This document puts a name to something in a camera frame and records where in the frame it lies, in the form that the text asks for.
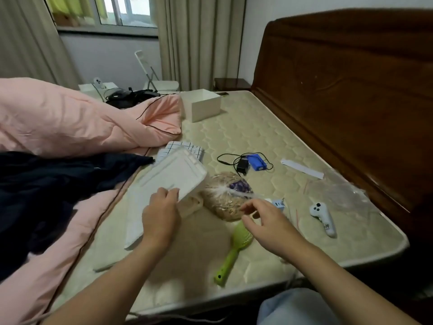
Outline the person's left hand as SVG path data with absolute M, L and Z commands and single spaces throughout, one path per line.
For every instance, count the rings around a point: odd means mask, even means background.
M 158 201 L 158 190 L 150 196 L 142 214 L 142 243 L 167 250 L 178 230 L 181 217 L 177 202 Z

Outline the person's right hand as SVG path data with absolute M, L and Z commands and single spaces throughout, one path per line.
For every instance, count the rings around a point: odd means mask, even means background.
M 261 235 L 253 237 L 263 248 L 289 263 L 295 262 L 298 248 L 302 248 L 306 240 L 278 208 L 266 200 L 254 198 L 246 201 L 241 210 L 243 216 L 251 217 L 262 226 Z

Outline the person's right forearm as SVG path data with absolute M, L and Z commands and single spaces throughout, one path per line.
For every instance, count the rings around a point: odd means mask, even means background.
M 313 284 L 346 325 L 421 325 L 308 242 L 278 251 Z

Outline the person's left forearm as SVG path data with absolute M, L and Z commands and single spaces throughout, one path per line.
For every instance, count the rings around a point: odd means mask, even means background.
M 143 239 L 127 257 L 40 325 L 121 325 L 171 240 Z

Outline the green hairbrush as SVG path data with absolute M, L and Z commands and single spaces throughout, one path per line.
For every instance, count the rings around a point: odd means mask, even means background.
M 235 225 L 231 235 L 230 250 L 216 275 L 214 282 L 220 287 L 224 287 L 228 276 L 237 260 L 240 251 L 247 248 L 253 240 L 253 235 L 246 229 L 242 221 Z

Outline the clear bag of straw filling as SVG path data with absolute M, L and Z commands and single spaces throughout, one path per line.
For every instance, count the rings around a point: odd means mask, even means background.
M 221 172 L 206 178 L 201 195 L 204 206 L 226 222 L 239 221 L 243 215 L 241 206 L 256 198 L 249 183 L 233 172 Z

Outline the white grid-patterned cloth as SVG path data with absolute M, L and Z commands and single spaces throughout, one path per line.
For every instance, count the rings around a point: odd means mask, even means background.
M 193 145 L 191 142 L 186 142 L 186 141 L 170 141 L 165 147 L 159 149 L 157 155 L 156 155 L 156 160 L 155 163 L 160 162 L 161 160 L 163 160 L 167 155 L 169 155 L 170 153 L 172 153 L 174 150 L 176 150 L 177 148 L 185 148 L 187 149 L 189 152 L 191 152 L 200 162 L 203 159 L 203 154 L 204 154 L 204 148 L 201 146 L 196 146 Z

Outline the blue battery pack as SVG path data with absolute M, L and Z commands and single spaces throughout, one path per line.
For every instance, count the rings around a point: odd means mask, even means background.
M 259 153 L 247 154 L 246 159 L 254 171 L 267 170 L 267 163 Z

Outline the white handheld controller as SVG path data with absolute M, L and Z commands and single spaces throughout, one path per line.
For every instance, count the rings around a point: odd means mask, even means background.
M 337 238 L 336 227 L 333 218 L 324 202 L 314 203 L 309 207 L 309 213 L 312 217 L 317 218 L 323 226 L 325 233 L 330 238 Z

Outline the beige quilted mattress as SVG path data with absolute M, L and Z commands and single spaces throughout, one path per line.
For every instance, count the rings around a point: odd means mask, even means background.
M 308 148 L 258 98 L 250 92 L 223 97 L 222 113 L 191 123 L 182 122 L 182 140 L 204 149 L 203 164 L 209 174 L 233 168 L 217 161 L 223 153 L 260 152 L 273 164 L 271 171 L 248 170 L 246 181 L 258 195 L 284 200 L 284 213 L 311 243 L 343 267 L 356 267 L 400 255 L 409 246 L 401 229 L 380 211 L 365 216 L 356 211 L 335 211 L 328 203 L 337 237 L 330 238 L 309 207 L 322 201 L 318 193 L 306 192 L 312 176 L 281 164 L 293 160 L 310 169 L 326 172 L 330 166 Z M 224 287 L 214 282 L 230 249 L 236 223 L 228 223 L 202 208 L 182 220 L 169 252 L 141 289 L 132 312 L 187 313 L 201 306 L 218 308 L 258 297 L 265 289 L 286 284 L 296 273 L 253 240 L 241 251 Z

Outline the white paper strip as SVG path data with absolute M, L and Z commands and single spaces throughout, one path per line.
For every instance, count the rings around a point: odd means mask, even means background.
M 310 168 L 308 168 L 308 167 L 306 167 L 304 165 L 301 165 L 299 163 L 296 163 L 296 162 L 294 162 L 292 160 L 288 160 L 288 159 L 284 159 L 283 158 L 281 160 L 281 164 L 283 164 L 283 165 L 285 165 L 287 167 L 290 167 L 292 169 L 295 169 L 297 171 L 300 171 L 300 172 L 302 172 L 304 174 L 307 174 L 307 175 L 310 175 L 312 177 L 315 177 L 315 178 L 317 178 L 319 180 L 322 180 L 324 178 L 324 173 L 323 172 L 310 169 Z

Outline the white open square box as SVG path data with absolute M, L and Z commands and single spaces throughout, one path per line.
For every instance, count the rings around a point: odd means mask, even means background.
M 182 99 L 181 118 L 192 123 L 220 114 L 222 97 L 206 89 L 184 91 Z

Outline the person's light blue shorts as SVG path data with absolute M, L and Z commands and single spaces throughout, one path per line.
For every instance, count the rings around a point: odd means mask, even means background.
M 262 302 L 257 325 L 342 325 L 316 291 L 294 288 Z

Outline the clear plastic bag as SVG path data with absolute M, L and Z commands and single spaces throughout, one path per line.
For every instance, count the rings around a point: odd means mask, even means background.
M 309 181 L 304 193 L 314 202 L 323 202 L 329 210 L 354 213 L 368 218 L 376 210 L 366 192 L 350 182 L 329 179 Z

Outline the black bag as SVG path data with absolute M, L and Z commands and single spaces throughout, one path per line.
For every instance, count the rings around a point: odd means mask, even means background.
M 161 94 L 150 89 L 133 91 L 118 89 L 106 97 L 105 103 L 116 109 L 129 109 L 148 99 L 160 97 Z

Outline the white folding chair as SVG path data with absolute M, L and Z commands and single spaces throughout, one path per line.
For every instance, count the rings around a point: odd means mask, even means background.
M 152 90 L 158 93 L 179 91 L 179 82 L 159 79 L 153 67 L 145 60 L 145 55 L 142 50 L 137 50 L 134 54 L 147 79 L 143 86 L 144 90 Z

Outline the dark navy garment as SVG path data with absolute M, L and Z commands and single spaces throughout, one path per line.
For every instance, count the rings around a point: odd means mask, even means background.
M 45 252 L 66 230 L 81 200 L 112 190 L 154 158 L 133 153 L 100 153 L 43 158 L 0 153 L 0 282 L 26 261 Z

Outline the brown wooden nightstand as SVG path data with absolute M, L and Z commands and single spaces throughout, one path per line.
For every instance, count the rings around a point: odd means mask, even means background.
M 251 84 L 243 78 L 216 77 L 213 91 L 250 91 Z

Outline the pink quilt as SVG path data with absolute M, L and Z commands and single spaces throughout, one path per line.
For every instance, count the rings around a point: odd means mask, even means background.
M 0 152 L 21 151 L 45 158 L 104 152 L 144 155 L 181 135 L 183 108 L 180 94 L 120 110 L 45 81 L 0 78 Z M 0 284 L 0 325 L 18 325 L 46 311 L 131 182 L 128 179 L 123 188 L 119 184 L 79 202 L 66 231 Z

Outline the white side table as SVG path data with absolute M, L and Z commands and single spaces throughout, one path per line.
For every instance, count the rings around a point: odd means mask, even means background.
M 80 84 L 78 87 L 80 92 L 102 101 L 103 103 L 106 102 L 106 97 L 110 96 L 116 91 L 121 90 L 113 82 L 104 82 L 102 85 L 95 85 L 94 83 Z

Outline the beige curtain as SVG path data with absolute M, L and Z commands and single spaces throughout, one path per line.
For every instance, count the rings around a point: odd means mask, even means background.
M 215 78 L 237 78 L 246 0 L 150 1 L 163 80 L 210 91 Z
M 14 77 L 82 84 L 45 0 L 0 0 L 0 78 Z

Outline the brown wooden headboard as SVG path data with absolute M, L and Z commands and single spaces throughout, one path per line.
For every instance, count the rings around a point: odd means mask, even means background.
M 339 9 L 267 24 L 252 93 L 433 247 L 433 9 Z

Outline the window with white frame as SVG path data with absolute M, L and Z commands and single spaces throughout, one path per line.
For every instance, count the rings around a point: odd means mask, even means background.
M 59 32 L 158 37 L 153 0 L 45 0 Z

